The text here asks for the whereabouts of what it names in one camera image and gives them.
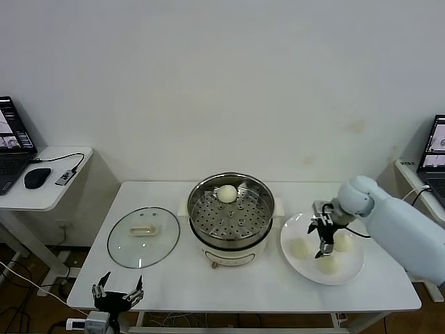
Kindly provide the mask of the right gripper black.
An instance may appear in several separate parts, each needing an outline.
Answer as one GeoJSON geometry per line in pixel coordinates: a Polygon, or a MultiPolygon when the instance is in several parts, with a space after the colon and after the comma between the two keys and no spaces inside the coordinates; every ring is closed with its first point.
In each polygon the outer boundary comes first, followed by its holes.
{"type": "Polygon", "coordinates": [[[322,218],[311,218],[307,233],[310,234],[318,228],[318,235],[321,240],[319,250],[315,258],[329,256],[333,251],[334,234],[339,229],[335,223],[325,223],[322,218]]]}

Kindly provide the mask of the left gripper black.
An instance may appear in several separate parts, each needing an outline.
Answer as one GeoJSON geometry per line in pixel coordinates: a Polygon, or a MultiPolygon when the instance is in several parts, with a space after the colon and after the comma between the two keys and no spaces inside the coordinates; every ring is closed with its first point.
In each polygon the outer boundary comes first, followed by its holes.
{"type": "Polygon", "coordinates": [[[143,299],[143,277],[138,279],[135,290],[126,295],[122,292],[105,292],[104,287],[110,274],[108,271],[92,286],[95,307],[98,311],[129,311],[131,303],[138,303],[143,299]]]}

